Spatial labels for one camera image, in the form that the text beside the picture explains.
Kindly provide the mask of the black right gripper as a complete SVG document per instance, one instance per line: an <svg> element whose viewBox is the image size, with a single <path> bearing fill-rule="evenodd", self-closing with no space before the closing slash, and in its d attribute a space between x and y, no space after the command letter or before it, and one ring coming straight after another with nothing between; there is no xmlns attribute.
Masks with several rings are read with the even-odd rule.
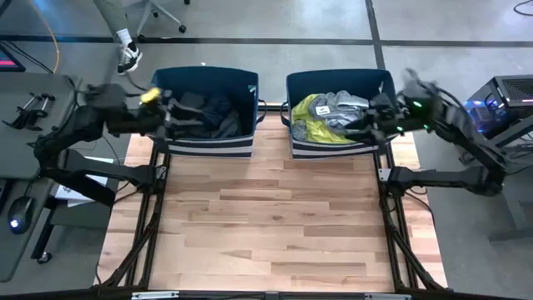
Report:
<svg viewBox="0 0 533 300"><path fill-rule="evenodd" d="M384 135L403 133L403 127L398 119L398 110L385 93L375 96L369 102L367 112L360 119L352 122L351 127L363 128L348 129L346 132L346 139L358 143L377 143L379 134L375 130Z"/></svg>

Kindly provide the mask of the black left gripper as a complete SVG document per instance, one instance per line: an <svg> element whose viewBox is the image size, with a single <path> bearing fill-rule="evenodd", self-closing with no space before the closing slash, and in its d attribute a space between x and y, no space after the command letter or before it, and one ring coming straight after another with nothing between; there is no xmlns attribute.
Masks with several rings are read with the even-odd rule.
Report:
<svg viewBox="0 0 533 300"><path fill-rule="evenodd" d="M198 108L188 107L175 98L171 98L166 106L162 98L154 98L148 102L141 102L137 109L137 123L140 132L154 132L164 123L167 112L171 115L203 114ZM181 120L170 117L166 120L166 129L184 130L185 128L201 126L202 122L195 119Z"/></svg>

